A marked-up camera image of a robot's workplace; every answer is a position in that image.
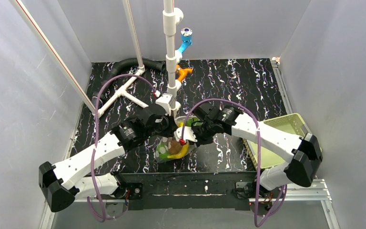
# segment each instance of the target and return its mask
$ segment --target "marble tabletop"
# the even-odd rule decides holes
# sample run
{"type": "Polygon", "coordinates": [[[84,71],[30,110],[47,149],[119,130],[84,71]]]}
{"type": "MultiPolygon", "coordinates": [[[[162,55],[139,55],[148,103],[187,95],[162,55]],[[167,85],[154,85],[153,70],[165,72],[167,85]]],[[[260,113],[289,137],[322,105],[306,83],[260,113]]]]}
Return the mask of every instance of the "marble tabletop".
{"type": "MultiPolygon", "coordinates": [[[[101,81],[113,66],[113,62],[94,63],[87,95],[98,92],[101,81]]],[[[183,68],[193,68],[193,73],[184,80],[177,100],[182,104],[180,115],[185,115],[197,102],[206,98],[228,99],[246,106],[258,120],[262,121],[286,114],[284,104],[269,59],[224,59],[181,61],[183,68]]],[[[167,76],[157,71],[147,70],[143,77],[153,83],[161,92],[167,91],[167,76]]],[[[128,79],[119,80],[107,91],[114,90],[128,79]]],[[[128,89],[129,93],[145,103],[154,103],[151,89],[143,82],[136,81],[128,89]]],[[[71,155],[82,151],[94,143],[94,118],[83,105],[71,155]]],[[[100,118],[100,137],[111,128],[141,110],[125,97],[117,101],[100,118]]],[[[252,171],[250,157],[241,139],[227,134],[218,134],[214,143],[200,146],[182,159],[157,163],[154,149],[160,139],[152,137],[141,147],[126,152],[125,156],[112,159],[97,169],[98,173],[117,170],[122,173],[155,172],[224,172],[252,171]]]]}

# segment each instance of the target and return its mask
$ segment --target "black hose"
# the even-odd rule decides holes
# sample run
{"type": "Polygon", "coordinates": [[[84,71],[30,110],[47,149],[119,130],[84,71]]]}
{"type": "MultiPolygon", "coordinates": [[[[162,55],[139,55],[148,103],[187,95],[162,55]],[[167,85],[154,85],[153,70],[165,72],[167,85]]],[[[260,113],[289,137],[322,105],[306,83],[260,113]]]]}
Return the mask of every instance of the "black hose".
{"type": "MultiPolygon", "coordinates": [[[[157,61],[152,61],[152,60],[148,60],[148,59],[142,59],[142,62],[145,65],[146,69],[154,69],[154,70],[158,70],[162,73],[166,72],[166,65],[164,63],[157,62],[157,61]]],[[[125,59],[125,60],[122,60],[120,62],[115,63],[113,65],[112,69],[110,70],[109,74],[107,74],[107,76],[103,79],[101,87],[109,79],[119,75],[123,70],[125,70],[127,68],[131,68],[133,66],[138,66],[138,59],[137,58],[129,58],[129,59],[125,59]]],[[[93,93],[92,103],[96,102],[97,94],[98,94],[98,92],[93,93]]],[[[100,105],[99,106],[102,106],[103,103],[105,103],[107,100],[108,100],[108,98],[106,98],[105,93],[103,93],[101,95],[101,98],[100,98],[100,103],[99,103],[100,105]]]]}

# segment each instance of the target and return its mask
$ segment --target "blue pipe fitting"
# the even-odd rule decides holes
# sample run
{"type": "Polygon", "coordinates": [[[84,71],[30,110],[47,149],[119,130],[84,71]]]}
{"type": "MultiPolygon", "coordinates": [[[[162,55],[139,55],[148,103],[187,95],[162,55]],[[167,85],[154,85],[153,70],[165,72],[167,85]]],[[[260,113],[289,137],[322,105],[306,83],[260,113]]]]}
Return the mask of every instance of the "blue pipe fitting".
{"type": "Polygon", "coordinates": [[[189,28],[183,28],[180,31],[180,33],[182,34],[182,45],[180,46],[180,48],[177,51],[180,52],[181,54],[183,54],[183,52],[187,49],[187,47],[192,45],[193,31],[189,28]]]}

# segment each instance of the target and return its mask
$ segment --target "orange faucet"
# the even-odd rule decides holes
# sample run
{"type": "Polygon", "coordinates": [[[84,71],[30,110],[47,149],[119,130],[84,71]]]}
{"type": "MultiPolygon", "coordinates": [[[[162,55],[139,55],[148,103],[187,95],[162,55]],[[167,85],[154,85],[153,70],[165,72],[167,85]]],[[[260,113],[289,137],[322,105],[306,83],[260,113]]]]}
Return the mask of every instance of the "orange faucet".
{"type": "Polygon", "coordinates": [[[178,81],[182,82],[187,74],[191,74],[193,72],[193,69],[191,68],[181,68],[178,64],[176,65],[176,73],[179,74],[179,78],[177,78],[178,81]]]}

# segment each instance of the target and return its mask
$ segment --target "green basket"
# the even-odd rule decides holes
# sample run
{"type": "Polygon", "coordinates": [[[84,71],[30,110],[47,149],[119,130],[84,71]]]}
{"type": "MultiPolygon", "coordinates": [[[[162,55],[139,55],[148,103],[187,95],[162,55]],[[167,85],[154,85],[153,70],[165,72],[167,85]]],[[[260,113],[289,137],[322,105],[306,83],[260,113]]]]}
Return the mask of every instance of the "green basket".
{"type": "MultiPolygon", "coordinates": [[[[304,137],[309,131],[308,127],[306,126],[304,120],[300,116],[300,114],[293,113],[284,115],[277,118],[267,119],[264,120],[263,123],[279,129],[281,131],[295,134],[304,137]]],[[[244,145],[246,147],[246,151],[249,154],[250,158],[252,159],[253,165],[257,168],[257,144],[243,139],[244,145]]],[[[262,146],[261,151],[261,161],[262,164],[260,168],[270,168],[276,165],[279,165],[284,162],[284,160],[278,156],[277,154],[273,153],[272,151],[264,148],[262,146]]]]}

